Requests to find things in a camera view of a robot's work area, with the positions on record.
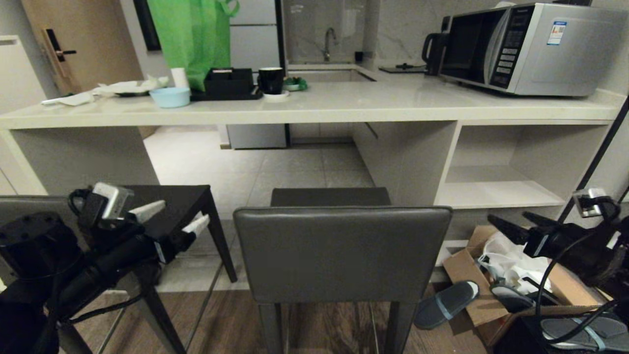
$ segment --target plastic bag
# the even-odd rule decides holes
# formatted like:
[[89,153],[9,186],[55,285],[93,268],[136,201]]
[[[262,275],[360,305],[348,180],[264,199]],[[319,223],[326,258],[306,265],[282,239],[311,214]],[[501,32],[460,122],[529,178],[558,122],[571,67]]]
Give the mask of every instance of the plastic bag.
[[[478,263],[487,268],[495,280],[504,280],[506,285],[526,295],[536,292],[537,287],[522,279],[528,277],[540,283],[548,267],[548,258],[531,258],[524,254],[524,246],[514,244],[502,232],[496,232],[485,243]],[[551,291],[550,282],[546,282],[544,289]]]
[[190,87],[205,91],[212,67],[230,67],[232,0],[148,0],[151,17],[169,67],[186,68]]

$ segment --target slipper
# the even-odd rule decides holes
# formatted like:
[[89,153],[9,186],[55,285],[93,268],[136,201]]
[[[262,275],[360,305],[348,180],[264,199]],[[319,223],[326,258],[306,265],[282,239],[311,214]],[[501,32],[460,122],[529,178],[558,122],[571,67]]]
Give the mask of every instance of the slipper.
[[[559,338],[572,331],[586,317],[545,319],[541,322],[544,337],[548,340]],[[594,350],[594,351],[629,351],[629,333],[627,326],[608,317],[597,317],[588,327],[571,339],[552,344],[563,350]]]
[[508,285],[494,284],[490,289],[509,313],[515,314],[535,306],[535,301]]
[[478,284],[467,281],[452,285],[422,300],[417,305],[415,326],[419,329],[433,329],[451,320],[478,297]]

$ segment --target kettle handle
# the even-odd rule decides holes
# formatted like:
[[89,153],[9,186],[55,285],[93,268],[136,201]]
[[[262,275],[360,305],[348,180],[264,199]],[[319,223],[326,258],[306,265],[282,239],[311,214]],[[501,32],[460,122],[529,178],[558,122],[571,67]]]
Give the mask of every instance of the kettle handle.
[[428,46],[431,42],[433,42],[437,36],[441,35],[441,33],[431,33],[426,36],[426,40],[424,41],[424,48],[421,50],[421,58],[426,63],[428,62]]

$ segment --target light blue bowl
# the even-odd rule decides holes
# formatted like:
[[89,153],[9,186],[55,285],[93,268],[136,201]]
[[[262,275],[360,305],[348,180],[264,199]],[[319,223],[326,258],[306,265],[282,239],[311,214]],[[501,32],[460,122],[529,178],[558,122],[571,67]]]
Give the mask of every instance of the light blue bowl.
[[189,88],[163,88],[149,92],[161,108],[183,107],[190,104]]

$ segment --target kitchen counter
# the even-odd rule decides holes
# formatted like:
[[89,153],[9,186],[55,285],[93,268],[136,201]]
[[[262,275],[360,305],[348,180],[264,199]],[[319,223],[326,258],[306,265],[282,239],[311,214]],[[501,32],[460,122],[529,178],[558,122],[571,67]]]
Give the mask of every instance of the kitchen counter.
[[[159,181],[139,125],[371,122],[354,126],[354,141],[377,185],[390,183],[394,197],[417,197],[405,204],[559,205],[564,191],[548,182],[552,178],[545,171],[579,160],[564,166],[569,173],[562,172],[572,188],[625,99],[603,90],[588,98],[505,96],[439,77],[349,64],[292,66],[289,72],[348,69],[377,82],[311,83],[282,103],[205,101],[162,109],[150,97],[116,97],[77,107],[33,105],[0,116],[0,168],[17,194],[63,195],[99,180],[155,185]],[[553,165],[536,169],[538,156],[549,153],[557,158],[546,159]],[[391,179],[403,154],[409,171],[399,176],[419,176],[413,181],[421,186]],[[520,165],[509,165],[492,175],[496,181],[486,181],[483,166],[504,165],[508,159]],[[529,172],[537,175],[526,176]],[[514,179],[520,187],[510,188],[519,192],[505,196],[503,184],[513,185]],[[462,200],[457,188],[480,193],[484,203],[472,194]]]
[[148,96],[99,98],[68,107],[34,105],[0,116],[0,129],[247,123],[403,122],[438,120],[613,120],[624,97],[598,90],[588,98],[525,98],[448,83],[423,74],[387,74],[355,65],[377,82],[311,83],[287,102],[205,101],[157,107]]

